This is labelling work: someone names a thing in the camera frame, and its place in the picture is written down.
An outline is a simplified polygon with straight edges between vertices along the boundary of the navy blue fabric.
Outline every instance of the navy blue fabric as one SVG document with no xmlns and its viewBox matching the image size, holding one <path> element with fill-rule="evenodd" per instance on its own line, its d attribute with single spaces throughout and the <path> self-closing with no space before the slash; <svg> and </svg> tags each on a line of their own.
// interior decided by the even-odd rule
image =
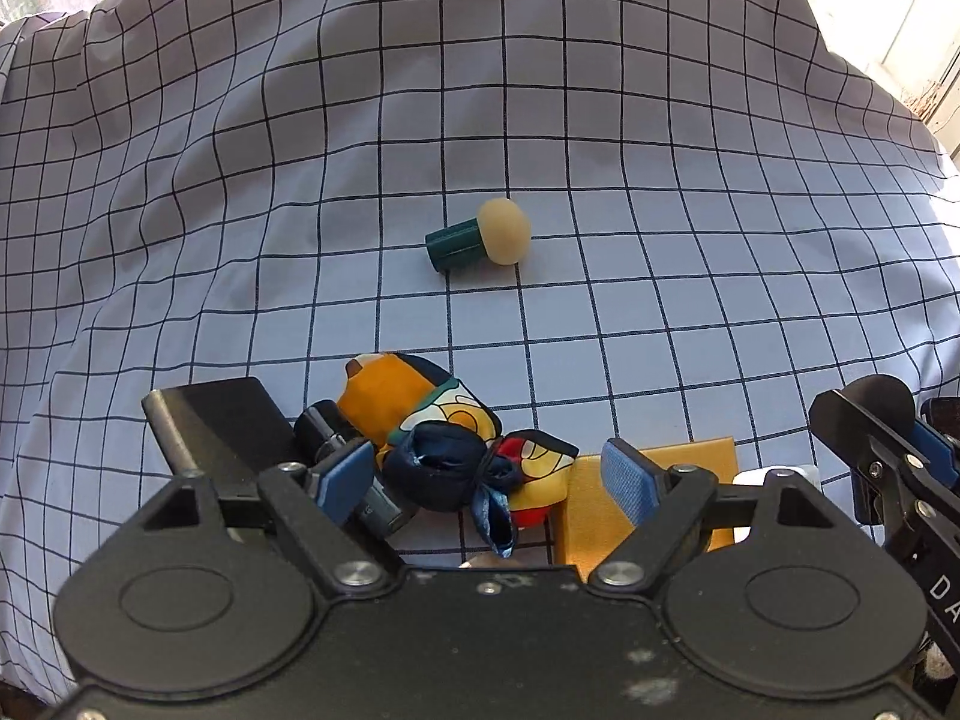
<svg viewBox="0 0 960 720">
<path fill-rule="evenodd" d="M 390 451 L 381 471 L 384 482 L 424 509 L 457 512 L 469 504 L 481 538 L 498 555 L 510 555 L 517 529 L 507 495 L 522 487 L 523 473 L 472 430 L 421 422 Z"/>
</svg>

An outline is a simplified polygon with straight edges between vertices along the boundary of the blue gripper pad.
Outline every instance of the blue gripper pad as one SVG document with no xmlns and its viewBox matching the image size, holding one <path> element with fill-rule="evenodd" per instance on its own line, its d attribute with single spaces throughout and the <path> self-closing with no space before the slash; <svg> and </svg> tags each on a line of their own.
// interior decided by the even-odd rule
<svg viewBox="0 0 960 720">
<path fill-rule="evenodd" d="M 909 442 L 930 461 L 930 476 L 949 490 L 957 483 L 957 469 L 953 465 L 953 447 L 928 424 L 917 419 L 913 423 Z"/>
<path fill-rule="evenodd" d="M 645 464 L 651 463 L 619 439 L 609 440 L 600 450 L 600 479 L 604 490 L 634 526 L 640 525 L 659 506 L 656 477 Z"/>
<path fill-rule="evenodd" d="M 343 525 L 373 484 L 373 445 L 363 442 L 330 471 L 317 490 L 317 506 L 337 525 Z"/>
</svg>

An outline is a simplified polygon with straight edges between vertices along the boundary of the orange fabric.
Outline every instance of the orange fabric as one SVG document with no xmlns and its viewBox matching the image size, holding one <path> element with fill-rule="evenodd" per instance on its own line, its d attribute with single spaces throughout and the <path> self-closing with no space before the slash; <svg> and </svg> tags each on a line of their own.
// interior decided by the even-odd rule
<svg viewBox="0 0 960 720">
<path fill-rule="evenodd" d="M 350 423 L 379 448 L 387 442 L 390 431 L 435 388 L 400 357 L 387 354 L 347 379 L 337 405 Z"/>
</svg>

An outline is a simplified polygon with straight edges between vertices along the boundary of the white tablecloth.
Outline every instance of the white tablecloth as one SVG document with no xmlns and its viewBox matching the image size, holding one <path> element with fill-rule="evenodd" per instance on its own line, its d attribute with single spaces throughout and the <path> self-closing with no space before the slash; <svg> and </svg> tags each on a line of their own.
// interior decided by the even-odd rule
<svg viewBox="0 0 960 720">
<path fill-rule="evenodd" d="M 805 0 L 107 0 L 0 57 L 0 676 L 47 700 L 56 591 L 164 483 L 152 388 L 254 375 L 294 418 L 416 351 L 508 429 L 733 435 L 847 507 L 813 396 L 957 394 L 957 172 Z M 435 274 L 424 234 L 501 194 L 527 259 Z"/>
</svg>

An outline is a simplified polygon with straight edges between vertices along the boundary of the beige foam ball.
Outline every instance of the beige foam ball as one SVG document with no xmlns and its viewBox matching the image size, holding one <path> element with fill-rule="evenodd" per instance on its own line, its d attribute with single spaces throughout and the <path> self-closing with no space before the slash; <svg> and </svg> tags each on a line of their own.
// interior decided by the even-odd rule
<svg viewBox="0 0 960 720">
<path fill-rule="evenodd" d="M 481 205 L 477 226 L 488 258 L 498 265 L 516 265 L 530 248 L 530 220 L 507 197 Z"/>
</svg>

